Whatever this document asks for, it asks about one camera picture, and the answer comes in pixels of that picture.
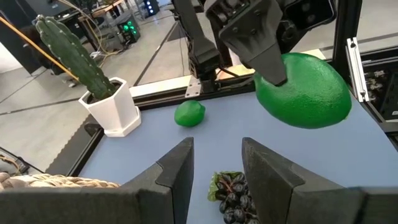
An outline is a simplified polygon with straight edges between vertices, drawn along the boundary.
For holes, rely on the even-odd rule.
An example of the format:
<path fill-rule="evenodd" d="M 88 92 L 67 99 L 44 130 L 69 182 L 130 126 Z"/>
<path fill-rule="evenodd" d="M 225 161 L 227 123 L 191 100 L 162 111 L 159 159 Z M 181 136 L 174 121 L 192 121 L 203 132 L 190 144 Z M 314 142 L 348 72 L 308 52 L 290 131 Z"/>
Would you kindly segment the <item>dark purple grape bunch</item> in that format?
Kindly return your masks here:
<path fill-rule="evenodd" d="M 215 172 L 207 199 L 219 202 L 218 210 L 225 224 L 261 224 L 243 172 Z"/>

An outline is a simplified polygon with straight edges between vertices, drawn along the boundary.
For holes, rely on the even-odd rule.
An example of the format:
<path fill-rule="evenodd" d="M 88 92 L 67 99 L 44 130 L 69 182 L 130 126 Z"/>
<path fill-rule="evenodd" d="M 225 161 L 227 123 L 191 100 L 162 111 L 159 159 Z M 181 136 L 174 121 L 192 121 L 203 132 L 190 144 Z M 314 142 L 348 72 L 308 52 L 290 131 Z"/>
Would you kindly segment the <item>woven wicker basket with handles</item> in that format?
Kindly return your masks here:
<path fill-rule="evenodd" d="M 105 180 L 88 179 L 83 177 L 67 177 L 64 175 L 34 174 L 11 177 L 8 173 L 0 172 L 0 192 L 7 189 L 27 187 L 58 187 L 58 188 L 118 188 L 119 184 Z"/>

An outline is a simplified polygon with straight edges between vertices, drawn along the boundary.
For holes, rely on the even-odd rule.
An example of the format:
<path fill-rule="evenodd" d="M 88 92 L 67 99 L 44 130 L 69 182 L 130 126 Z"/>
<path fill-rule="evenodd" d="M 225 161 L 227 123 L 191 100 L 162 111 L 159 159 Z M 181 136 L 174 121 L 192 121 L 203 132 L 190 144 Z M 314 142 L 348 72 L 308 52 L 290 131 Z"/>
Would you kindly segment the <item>silver aluminium rail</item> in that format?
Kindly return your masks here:
<path fill-rule="evenodd" d="M 352 37 L 346 40 L 346 57 L 354 95 L 359 102 L 367 102 L 369 101 L 369 94 L 357 38 Z"/>

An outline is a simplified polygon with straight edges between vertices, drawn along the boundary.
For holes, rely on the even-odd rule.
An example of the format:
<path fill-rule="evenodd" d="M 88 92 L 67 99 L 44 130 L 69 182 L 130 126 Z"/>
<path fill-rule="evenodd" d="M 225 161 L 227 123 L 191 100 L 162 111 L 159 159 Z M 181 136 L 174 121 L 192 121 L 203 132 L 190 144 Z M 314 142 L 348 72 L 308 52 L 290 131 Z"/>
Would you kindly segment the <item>black floor mat striped edges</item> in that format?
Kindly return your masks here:
<path fill-rule="evenodd" d="M 88 159 L 104 136 L 103 130 L 102 133 L 90 137 L 83 127 L 86 123 L 98 124 L 94 117 L 89 115 L 45 170 L 46 173 L 72 177 L 80 175 Z"/>

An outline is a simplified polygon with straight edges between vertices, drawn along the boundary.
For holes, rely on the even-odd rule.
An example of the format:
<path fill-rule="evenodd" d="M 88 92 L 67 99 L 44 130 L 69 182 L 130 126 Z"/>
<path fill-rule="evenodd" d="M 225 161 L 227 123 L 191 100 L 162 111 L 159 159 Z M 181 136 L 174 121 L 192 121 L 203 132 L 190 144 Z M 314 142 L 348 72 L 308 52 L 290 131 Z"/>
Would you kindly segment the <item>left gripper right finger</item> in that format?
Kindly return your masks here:
<path fill-rule="evenodd" d="M 242 160 L 261 224 L 398 224 L 398 187 L 343 187 L 252 138 Z"/>

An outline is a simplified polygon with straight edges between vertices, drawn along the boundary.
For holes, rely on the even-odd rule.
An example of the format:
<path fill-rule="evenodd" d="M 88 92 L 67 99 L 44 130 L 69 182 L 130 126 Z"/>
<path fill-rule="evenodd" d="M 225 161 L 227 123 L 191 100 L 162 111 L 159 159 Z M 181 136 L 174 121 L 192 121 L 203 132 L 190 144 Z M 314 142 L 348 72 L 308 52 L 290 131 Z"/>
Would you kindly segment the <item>black vertical frame post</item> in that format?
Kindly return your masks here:
<path fill-rule="evenodd" d="M 347 84 L 351 83 L 346 57 L 347 39 L 357 36 L 363 0 L 337 0 L 332 66 Z"/>

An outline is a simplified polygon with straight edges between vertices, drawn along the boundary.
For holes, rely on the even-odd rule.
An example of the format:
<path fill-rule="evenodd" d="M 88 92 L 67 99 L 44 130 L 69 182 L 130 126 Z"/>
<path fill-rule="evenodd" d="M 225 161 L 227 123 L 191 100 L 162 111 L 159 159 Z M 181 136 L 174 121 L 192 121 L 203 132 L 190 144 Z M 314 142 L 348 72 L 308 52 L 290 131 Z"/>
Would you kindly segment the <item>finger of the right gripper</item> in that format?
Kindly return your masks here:
<path fill-rule="evenodd" d="M 287 75 L 276 37 L 282 19 L 282 11 L 276 0 L 271 0 L 268 13 L 270 29 L 233 31 L 227 27 L 220 31 L 220 39 L 239 56 L 242 63 L 255 69 L 269 83 L 281 86 L 287 81 Z"/>

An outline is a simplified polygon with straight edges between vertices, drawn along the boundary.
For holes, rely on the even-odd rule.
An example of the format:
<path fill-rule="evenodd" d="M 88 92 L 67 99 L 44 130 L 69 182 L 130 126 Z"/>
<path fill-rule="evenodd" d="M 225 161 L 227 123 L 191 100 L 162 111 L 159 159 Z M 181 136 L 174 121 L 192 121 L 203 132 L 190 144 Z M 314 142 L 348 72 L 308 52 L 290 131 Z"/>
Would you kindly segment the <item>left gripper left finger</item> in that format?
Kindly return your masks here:
<path fill-rule="evenodd" d="M 186 224 L 193 176 L 189 137 L 118 188 L 4 190 L 0 224 Z"/>

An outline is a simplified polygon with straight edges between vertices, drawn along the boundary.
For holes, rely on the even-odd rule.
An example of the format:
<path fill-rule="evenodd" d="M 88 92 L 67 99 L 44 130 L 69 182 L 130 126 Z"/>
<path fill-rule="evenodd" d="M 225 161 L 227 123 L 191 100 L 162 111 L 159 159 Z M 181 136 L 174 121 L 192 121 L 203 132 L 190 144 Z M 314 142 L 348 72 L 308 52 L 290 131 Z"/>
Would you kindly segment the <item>black table corner bracket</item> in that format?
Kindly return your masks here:
<path fill-rule="evenodd" d="M 102 133 L 103 132 L 103 128 L 96 123 L 86 123 L 84 124 L 84 130 L 86 131 L 86 133 L 90 136 L 93 137 L 98 133 Z"/>

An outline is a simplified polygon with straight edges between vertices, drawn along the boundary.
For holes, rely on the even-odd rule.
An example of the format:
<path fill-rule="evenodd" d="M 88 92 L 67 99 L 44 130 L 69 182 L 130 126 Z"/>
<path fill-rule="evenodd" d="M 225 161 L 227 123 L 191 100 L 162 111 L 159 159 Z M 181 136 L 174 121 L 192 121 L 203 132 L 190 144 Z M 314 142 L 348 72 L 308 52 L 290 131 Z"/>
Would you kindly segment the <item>black computer green lights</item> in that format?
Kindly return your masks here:
<path fill-rule="evenodd" d="M 140 28 L 132 14 L 121 14 L 116 19 L 116 26 L 119 29 L 121 42 L 124 45 L 134 44 L 141 37 Z"/>

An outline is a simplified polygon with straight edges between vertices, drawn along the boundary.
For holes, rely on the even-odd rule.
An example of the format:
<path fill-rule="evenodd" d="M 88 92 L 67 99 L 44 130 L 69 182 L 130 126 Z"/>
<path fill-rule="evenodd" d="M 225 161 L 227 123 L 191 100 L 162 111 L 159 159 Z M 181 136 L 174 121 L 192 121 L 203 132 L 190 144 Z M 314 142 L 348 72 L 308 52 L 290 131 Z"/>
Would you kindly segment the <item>large green lime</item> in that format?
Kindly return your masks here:
<path fill-rule="evenodd" d="M 282 55 L 287 82 L 275 86 L 254 74 L 256 97 L 281 122 L 318 129 L 346 119 L 352 108 L 349 88 L 327 62 L 302 53 Z"/>

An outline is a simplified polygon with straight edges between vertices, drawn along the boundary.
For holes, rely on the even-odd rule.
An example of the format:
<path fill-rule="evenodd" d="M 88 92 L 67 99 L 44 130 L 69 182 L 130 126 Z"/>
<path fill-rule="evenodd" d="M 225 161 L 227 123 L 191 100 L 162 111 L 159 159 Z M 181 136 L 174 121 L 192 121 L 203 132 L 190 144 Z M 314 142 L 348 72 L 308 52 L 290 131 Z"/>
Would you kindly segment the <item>wooden table side board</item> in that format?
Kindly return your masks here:
<path fill-rule="evenodd" d="M 313 49 L 301 52 L 303 54 L 309 54 L 315 56 L 319 59 L 326 59 L 324 54 L 320 49 Z M 232 67 L 227 68 L 228 71 L 236 73 L 239 76 L 249 75 L 250 73 L 254 73 L 254 69 L 248 69 L 243 64 L 233 65 Z M 232 78 L 232 75 L 229 75 L 225 72 L 220 72 L 217 76 L 217 80 L 223 80 Z M 168 80 L 162 80 L 158 82 L 147 83 L 139 86 L 133 86 L 129 88 L 130 94 L 132 97 L 149 95 L 152 93 L 163 92 L 167 90 L 174 90 L 178 88 L 184 88 L 189 86 L 191 79 L 195 79 L 192 75 L 185 75 L 183 77 L 171 78 Z"/>

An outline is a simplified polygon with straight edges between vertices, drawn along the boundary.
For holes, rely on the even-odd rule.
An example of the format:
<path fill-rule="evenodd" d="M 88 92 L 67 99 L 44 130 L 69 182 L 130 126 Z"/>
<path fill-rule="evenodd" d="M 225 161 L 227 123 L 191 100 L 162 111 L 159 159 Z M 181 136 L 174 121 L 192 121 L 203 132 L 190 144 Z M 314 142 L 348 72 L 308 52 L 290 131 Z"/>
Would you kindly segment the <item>green cactus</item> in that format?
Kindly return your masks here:
<path fill-rule="evenodd" d="M 42 42 L 57 60 L 86 86 L 94 98 L 103 100 L 117 91 L 90 57 L 79 38 L 66 25 L 52 17 L 38 15 L 35 26 Z"/>

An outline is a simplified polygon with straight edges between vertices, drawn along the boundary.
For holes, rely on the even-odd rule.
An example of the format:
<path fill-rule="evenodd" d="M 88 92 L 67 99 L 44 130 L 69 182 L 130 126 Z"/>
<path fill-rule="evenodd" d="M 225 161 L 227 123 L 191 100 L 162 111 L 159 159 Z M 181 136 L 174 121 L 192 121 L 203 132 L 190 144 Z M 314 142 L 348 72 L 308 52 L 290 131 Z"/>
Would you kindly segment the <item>wooden desk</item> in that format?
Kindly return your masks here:
<path fill-rule="evenodd" d="M 84 16 L 83 14 L 78 17 L 79 22 L 88 22 L 92 23 L 96 22 L 97 18 L 100 18 L 104 21 L 105 24 L 110 25 L 112 22 L 115 22 L 118 18 L 117 16 L 112 16 L 111 13 L 114 10 L 119 12 L 118 16 L 120 16 L 125 11 L 128 11 L 129 4 L 126 4 L 125 0 L 109 0 L 109 4 L 102 5 L 93 9 L 88 16 Z"/>

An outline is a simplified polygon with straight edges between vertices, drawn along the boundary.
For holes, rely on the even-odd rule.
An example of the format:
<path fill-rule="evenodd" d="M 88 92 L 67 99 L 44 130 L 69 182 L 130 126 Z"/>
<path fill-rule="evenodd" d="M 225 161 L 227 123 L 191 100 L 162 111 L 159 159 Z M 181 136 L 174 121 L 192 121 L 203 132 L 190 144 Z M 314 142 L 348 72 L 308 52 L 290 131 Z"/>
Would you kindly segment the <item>black device blue lights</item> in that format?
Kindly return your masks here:
<path fill-rule="evenodd" d="M 160 11 L 157 0 L 143 0 L 143 3 L 148 17 L 154 16 Z"/>

